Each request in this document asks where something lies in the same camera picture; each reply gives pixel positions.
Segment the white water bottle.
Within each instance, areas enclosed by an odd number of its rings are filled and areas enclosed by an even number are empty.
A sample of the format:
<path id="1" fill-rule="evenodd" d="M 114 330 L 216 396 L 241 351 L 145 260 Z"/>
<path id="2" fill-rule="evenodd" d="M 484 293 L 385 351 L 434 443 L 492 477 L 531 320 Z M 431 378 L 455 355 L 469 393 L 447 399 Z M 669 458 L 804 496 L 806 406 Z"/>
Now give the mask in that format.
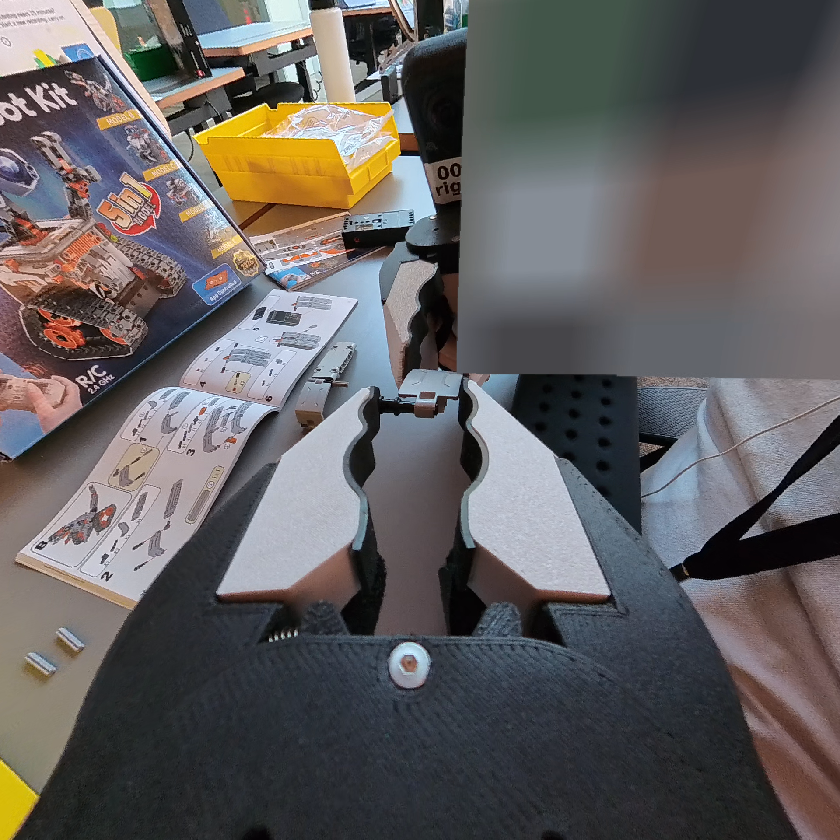
<path id="1" fill-rule="evenodd" d="M 327 102 L 356 102 L 350 55 L 338 1 L 308 1 Z"/>

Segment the black electronic box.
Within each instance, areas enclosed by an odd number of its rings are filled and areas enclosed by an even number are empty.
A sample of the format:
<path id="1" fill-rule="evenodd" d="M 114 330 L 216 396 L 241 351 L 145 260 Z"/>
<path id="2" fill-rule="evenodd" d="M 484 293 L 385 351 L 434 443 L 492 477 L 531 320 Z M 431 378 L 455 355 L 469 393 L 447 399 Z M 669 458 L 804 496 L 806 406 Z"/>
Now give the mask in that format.
<path id="1" fill-rule="evenodd" d="M 415 221 L 412 209 L 348 215 L 343 220 L 343 245 L 347 250 L 395 245 L 405 239 Z"/>

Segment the colourful folded leaflet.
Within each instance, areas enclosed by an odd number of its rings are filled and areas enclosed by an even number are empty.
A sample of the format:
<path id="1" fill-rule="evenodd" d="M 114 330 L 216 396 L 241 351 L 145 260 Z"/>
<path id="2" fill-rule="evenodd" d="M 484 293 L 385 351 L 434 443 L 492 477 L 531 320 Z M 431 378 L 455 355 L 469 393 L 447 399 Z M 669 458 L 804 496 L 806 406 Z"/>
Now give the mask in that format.
<path id="1" fill-rule="evenodd" d="M 342 238 L 347 212 L 321 217 L 270 234 L 251 236 L 250 244 L 266 264 L 266 275 L 288 291 L 302 290 L 386 247 L 347 248 Z"/>

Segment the open instruction booklet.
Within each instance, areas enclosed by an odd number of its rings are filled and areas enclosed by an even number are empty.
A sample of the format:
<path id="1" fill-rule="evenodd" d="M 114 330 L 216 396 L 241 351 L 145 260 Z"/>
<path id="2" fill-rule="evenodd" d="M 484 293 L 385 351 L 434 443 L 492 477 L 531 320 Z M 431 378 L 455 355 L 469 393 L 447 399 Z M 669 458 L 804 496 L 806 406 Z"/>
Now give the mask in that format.
<path id="1" fill-rule="evenodd" d="M 136 606 L 200 527 L 254 427 L 283 407 L 357 302 L 272 290 L 198 354 L 178 385 L 134 408 L 16 563 Z"/>

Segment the grey desk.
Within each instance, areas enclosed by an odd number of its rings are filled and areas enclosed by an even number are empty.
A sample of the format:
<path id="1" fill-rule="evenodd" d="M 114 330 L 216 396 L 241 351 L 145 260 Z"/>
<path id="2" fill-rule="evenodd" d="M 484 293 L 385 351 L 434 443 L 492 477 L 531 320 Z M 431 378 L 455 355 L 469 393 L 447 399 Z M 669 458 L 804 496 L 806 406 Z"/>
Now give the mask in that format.
<path id="1" fill-rule="evenodd" d="M 355 214 L 412 208 L 434 213 L 418 156 L 401 155 L 389 174 L 353 209 Z M 332 210 L 309 206 L 232 203 L 230 213 L 247 235 L 264 235 L 307 223 Z M 330 413 L 366 385 L 396 393 L 380 300 L 382 254 L 357 261 L 313 286 L 317 293 L 355 298 L 357 307 L 338 331 L 356 342 L 336 388 Z M 235 326 L 275 285 L 258 276 L 222 308 L 116 384 L 14 462 L 2 464 L 2 760 L 41 792 L 62 754 L 89 685 L 129 612 L 74 586 L 15 563 L 17 551 L 71 499 L 97 464 L 132 409 L 161 386 L 176 383 L 187 364 L 212 340 Z M 264 464 L 301 438 L 294 414 L 300 384 L 279 414 L 251 435 L 213 512 Z M 452 549 L 460 499 L 468 485 L 459 463 L 463 432 L 455 405 L 435 419 L 384 415 L 374 440 L 375 470 L 364 489 L 371 502 L 377 547 L 386 566 L 378 634 L 443 635 L 446 630 L 438 569 Z M 55 639 L 65 626 L 86 643 L 73 655 Z M 25 665 L 27 653 L 57 665 L 43 678 Z"/>

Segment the green bin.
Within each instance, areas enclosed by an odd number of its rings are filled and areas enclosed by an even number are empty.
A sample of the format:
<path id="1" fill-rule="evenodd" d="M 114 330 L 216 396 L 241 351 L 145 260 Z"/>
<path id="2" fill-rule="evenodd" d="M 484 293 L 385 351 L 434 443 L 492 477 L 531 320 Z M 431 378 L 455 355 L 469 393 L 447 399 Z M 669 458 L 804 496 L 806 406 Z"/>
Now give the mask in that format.
<path id="1" fill-rule="evenodd" d="M 124 51 L 123 56 L 141 81 L 172 76 L 179 70 L 168 45 L 138 45 Z"/>

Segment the white printed instruction sheet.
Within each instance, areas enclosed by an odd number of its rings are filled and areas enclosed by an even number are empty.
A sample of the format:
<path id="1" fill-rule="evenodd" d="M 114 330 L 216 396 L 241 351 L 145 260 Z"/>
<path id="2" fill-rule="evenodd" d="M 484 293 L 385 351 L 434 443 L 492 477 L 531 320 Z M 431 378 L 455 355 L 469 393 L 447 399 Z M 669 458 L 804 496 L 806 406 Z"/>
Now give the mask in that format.
<path id="1" fill-rule="evenodd" d="M 101 54 L 98 40 L 72 2 L 1 2 L 2 77 Z"/>

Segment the yellow storage bin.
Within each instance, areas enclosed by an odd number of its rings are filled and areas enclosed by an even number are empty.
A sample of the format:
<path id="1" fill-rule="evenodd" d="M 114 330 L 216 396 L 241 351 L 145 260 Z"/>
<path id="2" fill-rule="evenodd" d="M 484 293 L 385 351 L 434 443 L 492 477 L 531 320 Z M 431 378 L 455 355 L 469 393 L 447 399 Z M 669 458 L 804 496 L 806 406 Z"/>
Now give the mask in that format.
<path id="1" fill-rule="evenodd" d="M 39 795 L 1 761 L 1 839 L 12 839 L 32 812 Z"/>
<path id="2" fill-rule="evenodd" d="M 380 122 L 385 143 L 351 165 L 334 140 L 280 137 L 278 128 L 297 116 L 311 116 L 326 103 L 261 103 L 196 135 L 196 142 L 227 194 L 235 201 L 351 209 L 392 172 L 401 145 L 392 108 L 381 101 L 342 103 L 363 121 Z"/>

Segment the grey curved building piece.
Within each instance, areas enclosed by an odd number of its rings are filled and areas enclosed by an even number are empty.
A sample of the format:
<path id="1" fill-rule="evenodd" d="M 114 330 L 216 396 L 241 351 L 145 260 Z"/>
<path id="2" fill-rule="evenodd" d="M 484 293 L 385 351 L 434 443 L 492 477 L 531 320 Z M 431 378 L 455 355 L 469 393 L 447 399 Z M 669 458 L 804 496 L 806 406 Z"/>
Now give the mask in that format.
<path id="1" fill-rule="evenodd" d="M 462 374 L 447 371 L 414 370 L 406 375 L 397 394 L 407 412 L 419 418 L 433 418 L 445 411 L 448 401 L 458 400 Z"/>

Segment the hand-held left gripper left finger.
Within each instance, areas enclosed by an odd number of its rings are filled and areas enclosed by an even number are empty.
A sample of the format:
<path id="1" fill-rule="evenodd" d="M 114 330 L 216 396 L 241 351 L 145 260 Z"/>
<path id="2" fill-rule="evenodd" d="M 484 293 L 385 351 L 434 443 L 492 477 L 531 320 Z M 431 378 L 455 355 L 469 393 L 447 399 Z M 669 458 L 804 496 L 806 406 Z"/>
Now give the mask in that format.
<path id="1" fill-rule="evenodd" d="M 330 602 L 353 634 L 375 632 L 385 564 L 364 483 L 380 396 L 360 389 L 280 457 L 217 588 L 221 600 L 280 602 L 297 616 Z"/>

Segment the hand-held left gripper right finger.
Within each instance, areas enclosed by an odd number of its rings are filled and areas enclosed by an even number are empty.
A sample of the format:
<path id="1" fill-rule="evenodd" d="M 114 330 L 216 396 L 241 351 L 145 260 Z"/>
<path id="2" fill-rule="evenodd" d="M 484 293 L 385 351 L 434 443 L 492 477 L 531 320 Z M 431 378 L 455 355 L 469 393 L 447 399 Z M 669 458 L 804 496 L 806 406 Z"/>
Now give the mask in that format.
<path id="1" fill-rule="evenodd" d="M 469 377 L 460 385 L 458 423 L 469 482 L 438 571 L 448 634 L 472 634 L 498 603 L 515 606 L 535 636 L 549 605 L 625 617 L 557 456 Z"/>

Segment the blue robot kit box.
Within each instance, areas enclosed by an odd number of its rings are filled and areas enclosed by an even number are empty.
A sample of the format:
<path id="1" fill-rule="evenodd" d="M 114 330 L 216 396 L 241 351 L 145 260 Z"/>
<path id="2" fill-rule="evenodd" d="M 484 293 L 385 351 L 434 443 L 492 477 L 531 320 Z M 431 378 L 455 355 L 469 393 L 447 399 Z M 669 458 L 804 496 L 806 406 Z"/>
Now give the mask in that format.
<path id="1" fill-rule="evenodd" d="M 2 461 L 265 268 L 99 58 L 1 85 Z"/>

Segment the black carton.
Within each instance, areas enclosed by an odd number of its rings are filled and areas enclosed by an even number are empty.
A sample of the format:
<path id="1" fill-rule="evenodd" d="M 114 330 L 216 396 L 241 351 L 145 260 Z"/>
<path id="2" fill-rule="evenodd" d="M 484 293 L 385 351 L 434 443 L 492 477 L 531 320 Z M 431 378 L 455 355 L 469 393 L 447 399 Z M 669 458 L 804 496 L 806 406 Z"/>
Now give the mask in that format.
<path id="1" fill-rule="evenodd" d="M 178 71 L 184 77 L 205 79 L 212 76 L 193 21 L 183 1 L 143 1 L 170 50 Z"/>

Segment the clear plastic bags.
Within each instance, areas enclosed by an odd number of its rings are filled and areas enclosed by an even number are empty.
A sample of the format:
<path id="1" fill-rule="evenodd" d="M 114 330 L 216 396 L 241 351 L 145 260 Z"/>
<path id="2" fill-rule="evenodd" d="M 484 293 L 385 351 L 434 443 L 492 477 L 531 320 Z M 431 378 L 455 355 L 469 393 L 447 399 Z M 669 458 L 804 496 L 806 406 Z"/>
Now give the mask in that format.
<path id="1" fill-rule="evenodd" d="M 307 106 L 283 119 L 264 138 L 291 140 L 330 140 L 348 166 L 360 165 L 381 151 L 392 139 L 385 126 L 393 116 L 387 108 L 382 115 L 370 115 L 339 104 Z"/>

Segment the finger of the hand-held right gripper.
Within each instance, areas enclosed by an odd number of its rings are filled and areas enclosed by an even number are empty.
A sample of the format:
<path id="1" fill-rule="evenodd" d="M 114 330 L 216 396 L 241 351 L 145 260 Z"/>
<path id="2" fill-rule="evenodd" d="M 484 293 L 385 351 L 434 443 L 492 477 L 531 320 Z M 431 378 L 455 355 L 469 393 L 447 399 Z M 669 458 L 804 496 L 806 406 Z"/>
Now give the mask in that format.
<path id="1" fill-rule="evenodd" d="M 456 279 L 422 259 L 395 268 L 383 315 L 396 385 L 406 384 L 417 370 L 457 370 Z"/>

